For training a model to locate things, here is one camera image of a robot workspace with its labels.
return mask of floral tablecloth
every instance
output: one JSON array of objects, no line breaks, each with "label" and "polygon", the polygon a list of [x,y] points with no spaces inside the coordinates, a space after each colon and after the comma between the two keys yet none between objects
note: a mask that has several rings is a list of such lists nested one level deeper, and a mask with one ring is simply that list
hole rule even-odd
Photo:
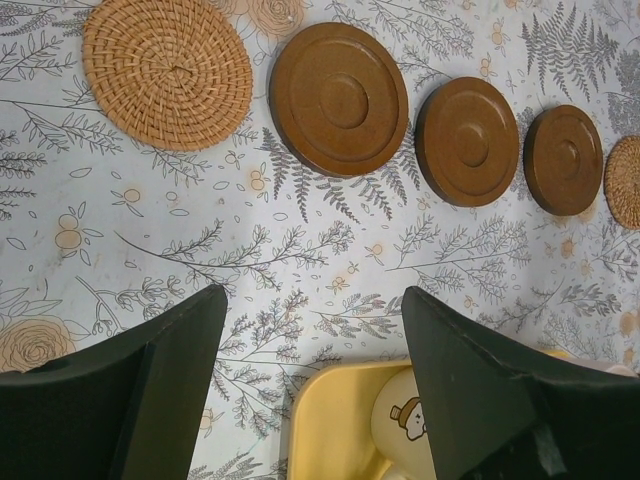
[{"label": "floral tablecloth", "polygon": [[411,131],[379,171],[327,178],[282,146],[266,98],[278,49],[333,20],[393,54],[412,123],[436,86],[472,75],[505,95],[521,138],[543,109],[572,103],[608,152],[640,129],[638,2],[312,1],[213,2],[246,43],[254,99],[231,138],[186,154],[101,114],[81,58],[93,4],[0,0],[0,371],[223,284],[231,309],[192,480],[284,478],[291,402],[311,375],[407,356],[409,285],[530,345],[640,369],[640,236],[602,194],[553,217],[519,168],[494,204],[454,208],[424,182]]}]

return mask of coaster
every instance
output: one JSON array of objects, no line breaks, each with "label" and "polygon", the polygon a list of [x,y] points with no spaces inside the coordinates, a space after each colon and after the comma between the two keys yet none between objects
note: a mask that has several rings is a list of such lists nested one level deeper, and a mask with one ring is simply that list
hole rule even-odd
[{"label": "coaster", "polygon": [[536,202],[558,216],[593,203],[602,183],[602,144],[591,119],[561,105],[534,120],[524,144],[524,173]]},{"label": "coaster", "polygon": [[409,117],[400,70],[373,37],[322,23],[297,34],[271,74],[271,115],[291,152],[327,175],[348,177],[384,165]]},{"label": "coaster", "polygon": [[209,147],[249,111],[249,57],[206,1],[103,2],[85,24],[83,61],[107,117],[154,147]]},{"label": "coaster", "polygon": [[604,174],[604,193],[616,221],[640,230],[640,137],[625,137],[611,153]]},{"label": "coaster", "polygon": [[513,180],[518,128],[498,90],[462,77],[433,92],[416,124],[416,156],[431,188],[460,207],[497,200]]}]

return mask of botanical pattern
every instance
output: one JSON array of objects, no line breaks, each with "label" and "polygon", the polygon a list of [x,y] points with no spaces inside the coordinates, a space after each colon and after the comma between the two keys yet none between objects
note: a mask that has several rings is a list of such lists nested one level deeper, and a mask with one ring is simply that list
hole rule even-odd
[{"label": "botanical pattern", "polygon": [[[638,2],[207,1],[245,42],[255,98],[228,140],[185,153],[133,141],[100,112],[81,53],[95,2],[0,0],[0,371],[223,285],[190,480],[284,480],[292,403],[312,375],[407,358],[409,285],[534,347],[640,371],[640,233],[602,194],[554,217],[520,163],[492,205],[453,207],[423,180],[413,140],[429,93],[472,75],[509,101],[521,154],[536,115],[560,103],[594,120],[608,153],[640,132]],[[324,21],[378,39],[409,94],[400,149],[361,177],[308,169],[269,115],[274,58]]]}]

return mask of yellow container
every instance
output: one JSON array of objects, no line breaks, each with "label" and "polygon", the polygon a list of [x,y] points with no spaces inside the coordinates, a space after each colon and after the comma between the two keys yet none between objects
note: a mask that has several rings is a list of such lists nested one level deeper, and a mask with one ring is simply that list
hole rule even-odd
[{"label": "yellow container", "polygon": [[371,439],[380,390],[410,361],[322,370],[302,388],[293,409],[289,480],[379,480],[390,465]]}]

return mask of leaf illustration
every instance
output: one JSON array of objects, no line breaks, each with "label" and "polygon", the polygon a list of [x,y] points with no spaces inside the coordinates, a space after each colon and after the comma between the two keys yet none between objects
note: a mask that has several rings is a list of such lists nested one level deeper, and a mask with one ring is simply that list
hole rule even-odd
[{"label": "leaf illustration", "polygon": [[9,312],[8,312],[9,316],[17,317],[19,315],[22,315],[27,309],[27,307],[29,307],[29,302],[27,301],[16,303],[9,309]]},{"label": "leaf illustration", "polygon": [[640,52],[620,53],[615,68],[621,92],[607,92],[611,127],[618,135],[640,133]]},{"label": "leaf illustration", "polygon": [[80,249],[80,258],[85,263],[85,265],[87,265],[88,267],[91,266],[91,259],[89,258],[89,254],[84,248]]},{"label": "leaf illustration", "polygon": [[73,340],[74,342],[79,342],[80,340],[83,340],[91,335],[91,332],[89,332],[89,330],[80,325],[78,322],[75,322],[73,320],[64,320],[64,324],[69,329],[71,340]]},{"label": "leaf illustration", "polygon": [[42,315],[54,308],[56,305],[60,305],[62,300],[35,300],[29,302],[29,305],[22,312],[23,315]]},{"label": "leaf illustration", "polygon": [[78,168],[69,172],[69,176],[73,178],[84,178],[91,173],[91,170],[93,170],[91,167]]},{"label": "leaf illustration", "polygon": [[296,199],[298,201],[298,208],[300,214],[305,223],[309,223],[307,217],[307,197],[309,195],[309,185],[311,181],[311,170],[302,162],[296,162],[292,168],[293,184],[296,187]]},{"label": "leaf illustration", "polygon": [[387,196],[382,191],[380,182],[373,174],[363,175],[349,186],[351,188],[362,187],[358,196],[363,197],[368,203],[372,203],[373,206],[380,208],[387,219],[391,220],[391,205],[389,205]]},{"label": "leaf illustration", "polygon": [[229,186],[229,182],[224,181],[224,182],[217,182],[214,186],[213,189],[214,190],[224,190],[225,188],[227,188]]},{"label": "leaf illustration", "polygon": [[536,14],[533,25],[522,24],[522,38],[527,47],[528,71],[538,64],[540,88],[545,93],[547,73],[553,74],[553,81],[571,99],[567,81],[572,82],[591,100],[589,84],[598,91],[598,75],[606,81],[606,67],[611,67],[616,57],[618,42],[596,30],[593,19],[587,21],[584,13],[578,28],[576,25],[577,6],[573,5],[568,16],[564,4],[558,3],[554,14],[542,24]]},{"label": "leaf illustration", "polygon": [[14,288],[13,290],[0,292],[0,308],[5,309],[12,307],[28,290],[28,288]]},{"label": "leaf illustration", "polygon": [[144,217],[144,215],[142,215],[138,209],[136,207],[134,207],[133,205],[130,205],[127,203],[127,208],[129,209],[129,211],[131,213],[133,213],[136,217]]},{"label": "leaf illustration", "polygon": [[20,240],[19,238],[7,237],[7,242],[13,248],[17,248],[18,250],[26,250],[27,249],[27,247],[24,246],[24,242],[22,240]]},{"label": "leaf illustration", "polygon": [[93,230],[91,228],[83,228],[82,233],[84,233],[85,235],[89,235],[90,237],[96,237],[96,238],[104,237],[102,233],[98,232],[97,230]]}]

